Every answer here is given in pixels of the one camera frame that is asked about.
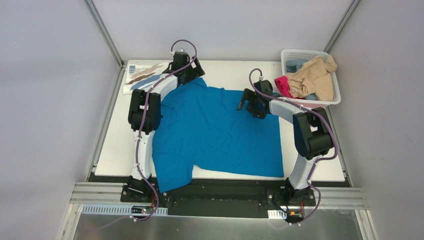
red cloth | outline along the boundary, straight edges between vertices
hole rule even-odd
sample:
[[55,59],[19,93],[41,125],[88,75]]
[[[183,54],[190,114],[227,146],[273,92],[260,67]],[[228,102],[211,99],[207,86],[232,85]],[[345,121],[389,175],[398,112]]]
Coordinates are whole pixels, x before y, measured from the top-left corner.
[[289,87],[289,82],[286,76],[280,76],[277,77],[276,79],[274,79],[275,81],[275,85],[278,88],[278,91],[284,96],[284,97],[288,97],[291,99],[301,99],[298,97],[292,97],[292,95],[290,95],[290,87]]

gray wall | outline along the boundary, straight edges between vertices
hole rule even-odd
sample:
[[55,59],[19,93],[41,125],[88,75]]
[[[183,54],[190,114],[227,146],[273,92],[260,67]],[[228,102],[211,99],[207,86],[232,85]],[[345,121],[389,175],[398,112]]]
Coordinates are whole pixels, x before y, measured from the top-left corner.
[[335,128],[382,240],[424,235],[423,13],[422,0],[364,0],[331,53]]
[[82,0],[0,6],[0,239],[55,239],[118,65]]
[[[170,59],[177,39],[200,60],[279,61],[283,49],[322,51],[351,0],[95,0],[125,60]],[[181,45],[193,53],[189,45]]]

blue-gray cloth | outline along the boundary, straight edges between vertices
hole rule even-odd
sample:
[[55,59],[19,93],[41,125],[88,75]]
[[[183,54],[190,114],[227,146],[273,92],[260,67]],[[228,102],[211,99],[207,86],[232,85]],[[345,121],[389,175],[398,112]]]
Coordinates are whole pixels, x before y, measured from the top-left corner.
[[308,62],[306,59],[293,59],[285,62],[285,69],[288,73],[297,72],[304,63]]
[[160,192],[189,184],[193,165],[283,177],[278,117],[268,114],[260,119],[246,109],[236,110],[242,95],[242,91],[207,87],[202,78],[166,95],[152,143]]
[[306,100],[318,100],[317,95],[315,95],[315,93],[309,94],[307,96],[304,97]]

white table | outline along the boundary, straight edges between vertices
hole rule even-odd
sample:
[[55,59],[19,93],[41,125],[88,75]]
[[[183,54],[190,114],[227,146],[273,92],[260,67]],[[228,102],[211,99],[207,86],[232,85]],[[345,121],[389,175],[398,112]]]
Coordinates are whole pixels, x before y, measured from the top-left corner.
[[[130,60],[128,65],[134,64],[153,65],[165,62],[164,60]],[[250,88],[249,73],[253,68],[260,68],[264,79],[269,80],[274,91],[277,88],[274,79],[282,75],[281,63],[277,61],[206,61],[200,60],[200,64],[206,75],[204,81],[210,87],[225,88],[227,90],[244,90]],[[258,73],[253,74],[253,81],[258,78]],[[123,84],[119,89],[112,117],[110,119],[106,138],[100,153],[96,176],[129,176],[133,167],[135,154],[133,130],[128,123],[128,111],[131,95],[123,94]],[[292,172],[298,152],[295,148],[293,125],[286,120],[279,120],[281,150],[283,155],[284,177],[264,177],[243,175],[220,171],[210,171],[197,166],[193,168],[194,179],[231,179],[231,180],[281,180]],[[156,177],[155,166],[152,163],[152,175]],[[322,161],[319,163],[312,177],[313,181],[344,182],[342,166],[339,158]]]

white plastic basket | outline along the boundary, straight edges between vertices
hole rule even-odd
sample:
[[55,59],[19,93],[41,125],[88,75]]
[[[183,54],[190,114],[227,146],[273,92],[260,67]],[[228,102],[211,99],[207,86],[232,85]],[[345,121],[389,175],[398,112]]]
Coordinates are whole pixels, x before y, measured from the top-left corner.
[[[281,69],[282,74],[286,75],[286,62],[288,60],[294,59],[306,59],[312,60],[316,56],[322,56],[324,61],[329,56],[328,53],[323,51],[313,51],[313,50],[299,50],[299,49],[286,49],[281,51]],[[294,99],[290,98],[291,101],[298,103],[299,105],[303,105],[307,108],[318,108],[318,107],[326,107],[328,105],[335,105],[340,103],[342,98],[340,97],[339,84],[337,83],[336,73],[331,73],[332,79],[332,89],[333,89],[333,101],[319,101],[319,100],[306,100],[306,99]]]

